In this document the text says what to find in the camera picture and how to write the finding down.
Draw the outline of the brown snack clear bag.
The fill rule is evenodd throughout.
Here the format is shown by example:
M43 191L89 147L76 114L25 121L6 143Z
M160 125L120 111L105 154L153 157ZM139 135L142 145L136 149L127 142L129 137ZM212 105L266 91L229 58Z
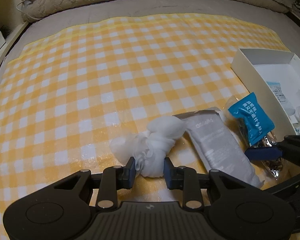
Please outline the brown snack clear bag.
M226 104L228 118L237 126L247 145L245 155L250 161L260 161L274 179L283 173L282 153L270 133L275 125L257 101L254 93L242 99L231 97Z

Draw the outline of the blue foil packet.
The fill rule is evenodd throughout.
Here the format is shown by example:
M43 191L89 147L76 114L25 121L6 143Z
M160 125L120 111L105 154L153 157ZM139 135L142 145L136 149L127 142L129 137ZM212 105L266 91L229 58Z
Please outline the blue foil packet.
M250 146L258 143L275 128L254 92L231 105L228 111L235 119L243 121L245 137Z

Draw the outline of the white cloth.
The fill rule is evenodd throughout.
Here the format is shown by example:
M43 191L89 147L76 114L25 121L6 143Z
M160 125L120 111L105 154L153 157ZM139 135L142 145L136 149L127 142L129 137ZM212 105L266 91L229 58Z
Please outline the white cloth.
M113 139L110 149L115 158L126 164L135 159L135 170L143 177L164 175L164 159L186 131L186 123L176 116L161 116L147 125L147 131Z

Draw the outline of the grey packet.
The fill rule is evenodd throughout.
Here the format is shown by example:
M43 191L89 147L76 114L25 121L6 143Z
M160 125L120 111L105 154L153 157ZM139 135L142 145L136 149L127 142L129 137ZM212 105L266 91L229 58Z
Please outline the grey packet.
M263 182L244 154L239 143L224 124L218 108L176 115L186 124L186 133L207 171L220 170L254 187Z

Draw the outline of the light blue white packet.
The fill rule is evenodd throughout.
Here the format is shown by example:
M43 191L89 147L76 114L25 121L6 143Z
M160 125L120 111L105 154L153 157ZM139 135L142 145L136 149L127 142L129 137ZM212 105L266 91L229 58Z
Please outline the light blue white packet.
M267 81L267 85L270 87L272 93L276 96L282 108L285 110L288 116L295 114L295 108L290 101L284 95L281 84L279 82Z

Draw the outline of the white shallow cardboard box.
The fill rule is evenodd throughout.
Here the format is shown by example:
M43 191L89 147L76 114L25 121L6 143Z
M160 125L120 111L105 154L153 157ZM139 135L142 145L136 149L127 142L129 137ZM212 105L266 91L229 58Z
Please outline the white shallow cardboard box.
M288 51L240 48L231 65L273 121L278 140L300 124L300 59Z

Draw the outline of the yellow checkered blanket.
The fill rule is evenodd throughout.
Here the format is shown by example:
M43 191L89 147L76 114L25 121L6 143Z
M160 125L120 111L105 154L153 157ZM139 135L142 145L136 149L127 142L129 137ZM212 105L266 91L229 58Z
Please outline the yellow checkered blanket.
M116 17L23 46L0 82L0 239L15 200L116 165L111 139L246 96L231 70L239 48L286 46L264 24L203 14Z

